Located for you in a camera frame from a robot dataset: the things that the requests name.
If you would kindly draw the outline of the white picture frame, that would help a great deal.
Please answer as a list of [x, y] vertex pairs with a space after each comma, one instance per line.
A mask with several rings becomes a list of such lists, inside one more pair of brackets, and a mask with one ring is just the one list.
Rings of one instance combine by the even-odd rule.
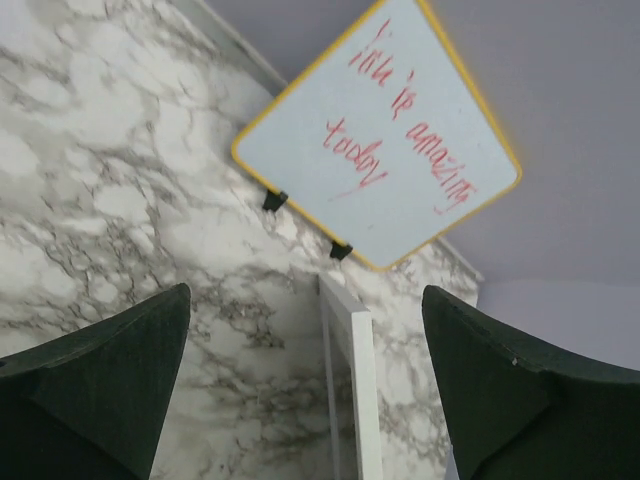
[[371, 312], [331, 275], [319, 280], [320, 319], [328, 394], [332, 474], [343, 477], [334, 359], [341, 354], [351, 375], [356, 437], [356, 465], [360, 479], [383, 477], [378, 389]]

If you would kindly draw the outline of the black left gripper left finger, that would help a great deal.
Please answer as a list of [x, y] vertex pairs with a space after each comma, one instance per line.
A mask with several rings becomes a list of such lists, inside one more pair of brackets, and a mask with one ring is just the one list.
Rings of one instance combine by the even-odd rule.
[[189, 287], [1, 360], [4, 479], [147, 479], [185, 349]]

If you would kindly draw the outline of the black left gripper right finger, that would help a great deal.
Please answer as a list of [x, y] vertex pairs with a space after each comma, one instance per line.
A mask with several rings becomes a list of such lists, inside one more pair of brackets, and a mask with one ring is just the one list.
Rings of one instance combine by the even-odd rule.
[[639, 373], [506, 325], [444, 289], [424, 330], [461, 479], [636, 479]]

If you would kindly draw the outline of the white photo paper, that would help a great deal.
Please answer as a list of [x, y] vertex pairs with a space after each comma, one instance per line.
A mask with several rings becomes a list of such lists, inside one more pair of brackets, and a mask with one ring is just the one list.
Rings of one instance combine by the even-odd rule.
[[444, 480], [459, 480], [453, 449], [448, 452]]

